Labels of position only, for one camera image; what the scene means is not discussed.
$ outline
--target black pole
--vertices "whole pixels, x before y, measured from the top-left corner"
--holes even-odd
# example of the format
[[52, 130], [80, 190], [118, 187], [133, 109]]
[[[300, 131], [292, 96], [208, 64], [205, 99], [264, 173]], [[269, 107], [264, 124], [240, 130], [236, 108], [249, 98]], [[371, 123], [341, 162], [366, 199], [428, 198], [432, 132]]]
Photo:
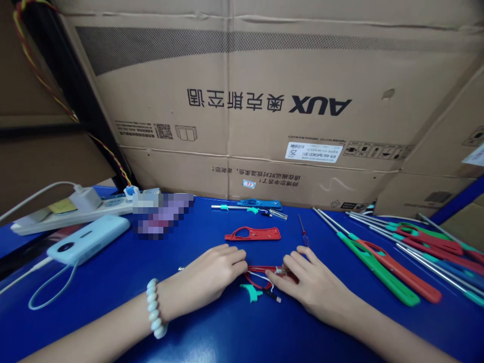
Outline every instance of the black pole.
[[[12, 2], [16, 6], [19, 1], [12, 0]], [[137, 185], [134, 175], [131, 173], [121, 150], [117, 146], [57, 13], [46, 5], [31, 3], [23, 12], [22, 20], [57, 84], [62, 89], [64, 98], [78, 117], [79, 122], [84, 124], [89, 132], [101, 140], [114, 153], [131, 182]], [[97, 142], [95, 144], [116, 172], [116, 177], [113, 178], [113, 181], [116, 187], [122, 191], [126, 187], [127, 182], [121, 176], [116, 162], [101, 145]]]

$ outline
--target hand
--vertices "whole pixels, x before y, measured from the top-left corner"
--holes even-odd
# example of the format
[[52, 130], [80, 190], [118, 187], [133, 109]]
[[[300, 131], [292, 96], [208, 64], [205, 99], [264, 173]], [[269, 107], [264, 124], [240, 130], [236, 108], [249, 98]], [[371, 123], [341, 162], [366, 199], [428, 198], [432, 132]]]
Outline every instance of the hand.
[[353, 294], [311, 251], [298, 246], [297, 252], [283, 258], [283, 269], [292, 274], [278, 276], [267, 270], [276, 287], [298, 300], [304, 308], [324, 323], [343, 329], [346, 317], [357, 310], [362, 300]]
[[158, 284], [161, 318], [169, 322], [217, 300], [247, 271], [246, 252], [228, 244], [209, 249], [188, 266]]

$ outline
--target charging cable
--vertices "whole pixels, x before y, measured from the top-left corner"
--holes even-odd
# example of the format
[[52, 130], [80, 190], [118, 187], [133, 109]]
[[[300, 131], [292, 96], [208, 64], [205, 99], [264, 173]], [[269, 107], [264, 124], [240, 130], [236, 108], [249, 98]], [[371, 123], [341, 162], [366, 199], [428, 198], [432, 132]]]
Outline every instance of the charging cable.
[[53, 188], [57, 185], [60, 185], [60, 184], [71, 184], [74, 186], [74, 190], [77, 192], [77, 193], [82, 193], [84, 188], [82, 188], [82, 186], [80, 184], [76, 184], [76, 183], [73, 183], [71, 181], [59, 181], [59, 182], [55, 182], [55, 183], [52, 183], [51, 185], [49, 186], [46, 186], [45, 188], [39, 190], [37, 193], [35, 194], [32, 194], [31, 196], [29, 196], [26, 200], [24, 200], [23, 202], [20, 202], [19, 204], [17, 204], [15, 207], [13, 207], [11, 210], [9, 210], [7, 213], [3, 214], [1, 217], [0, 217], [0, 221], [4, 220], [5, 218], [7, 218], [9, 215], [11, 215], [13, 212], [17, 211], [18, 209], [20, 209], [21, 207], [23, 207], [24, 205], [26, 205], [28, 202], [30, 202], [32, 199], [38, 197], [39, 195], [41, 195], [42, 193], [44, 193], [45, 191], [48, 191], [50, 188]]
[[62, 289], [60, 289], [60, 291], [57, 294], [55, 294], [53, 298], [51, 298], [49, 301], [43, 303], [42, 305], [34, 306], [34, 300], [35, 300], [35, 298], [44, 289], [44, 287], [46, 287], [47, 285], [49, 285], [52, 281], [54, 281], [59, 276], [61, 276], [65, 271], [67, 271], [67, 269], [70, 267], [70, 265], [66, 265], [62, 270], [60, 270], [55, 275], [53, 275], [50, 279], [48, 279], [46, 282], [44, 282], [42, 284], [42, 286], [39, 287], [37, 289], [37, 291], [34, 292], [34, 294], [32, 295], [32, 297], [30, 298], [30, 300], [29, 300], [29, 309], [30, 310], [40, 310], [40, 309], [46, 307], [47, 305], [49, 305], [50, 303], [52, 303], [54, 300], [56, 300], [69, 287], [69, 285], [71, 284], [71, 281], [72, 281], [72, 279], [74, 277], [74, 274], [76, 273], [78, 263], [79, 263], [79, 261], [77, 261], [74, 264], [74, 266], [72, 268], [72, 271], [71, 271], [71, 275], [69, 276], [69, 280], [67, 280], [67, 282], [64, 285], [64, 287]]
[[34, 267], [32, 267], [29, 271], [27, 271], [22, 276], [20, 276], [19, 278], [17, 278], [16, 280], [14, 280], [10, 284], [8, 284], [6, 287], [4, 287], [0, 291], [0, 295], [3, 294], [5, 291], [7, 291], [9, 288], [11, 288], [13, 285], [15, 285], [17, 282], [19, 282], [20, 280], [22, 280], [25, 276], [28, 276], [32, 272], [37, 271], [39, 268], [44, 267], [45, 265], [47, 265], [52, 260], [53, 260], [52, 257], [47, 257], [47, 258], [44, 258], [42, 261], [40, 261], [38, 264], [35, 264]]

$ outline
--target qr code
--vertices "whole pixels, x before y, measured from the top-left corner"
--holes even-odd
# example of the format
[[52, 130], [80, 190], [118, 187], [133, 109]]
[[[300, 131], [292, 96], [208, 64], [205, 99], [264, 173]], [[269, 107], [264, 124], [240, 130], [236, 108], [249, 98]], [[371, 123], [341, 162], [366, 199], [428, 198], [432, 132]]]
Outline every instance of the qr code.
[[159, 139], [169, 139], [173, 140], [173, 135], [171, 134], [171, 127], [168, 124], [155, 124], [156, 126], [156, 136]]

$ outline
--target woman's right hand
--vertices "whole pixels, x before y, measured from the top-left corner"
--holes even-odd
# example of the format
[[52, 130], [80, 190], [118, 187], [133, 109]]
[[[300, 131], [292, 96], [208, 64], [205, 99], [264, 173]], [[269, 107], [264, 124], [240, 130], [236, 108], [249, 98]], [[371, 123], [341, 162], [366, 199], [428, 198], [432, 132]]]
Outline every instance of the woman's right hand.
[[348, 318], [365, 303], [352, 293], [311, 251], [298, 246], [297, 252], [283, 258], [283, 268], [294, 276], [278, 276], [267, 270], [276, 287], [298, 300], [306, 310], [324, 323], [345, 329]]

